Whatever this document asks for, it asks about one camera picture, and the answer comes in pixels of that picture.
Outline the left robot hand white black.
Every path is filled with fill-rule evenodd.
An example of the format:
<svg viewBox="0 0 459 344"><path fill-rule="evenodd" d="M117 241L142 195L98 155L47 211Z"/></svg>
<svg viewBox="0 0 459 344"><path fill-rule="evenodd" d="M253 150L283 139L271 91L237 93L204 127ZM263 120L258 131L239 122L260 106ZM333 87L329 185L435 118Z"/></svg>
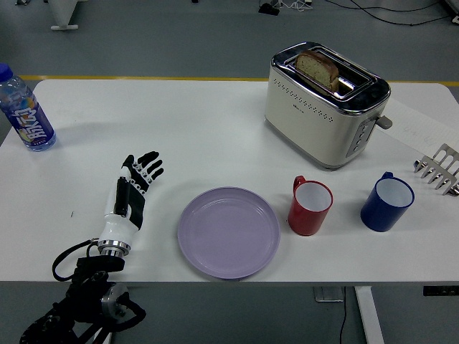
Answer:
<svg viewBox="0 0 459 344"><path fill-rule="evenodd" d="M98 239L101 255L129 253L133 236L142 227L145 195L163 172L157 151L124 160L105 207L105 228Z"/></svg>

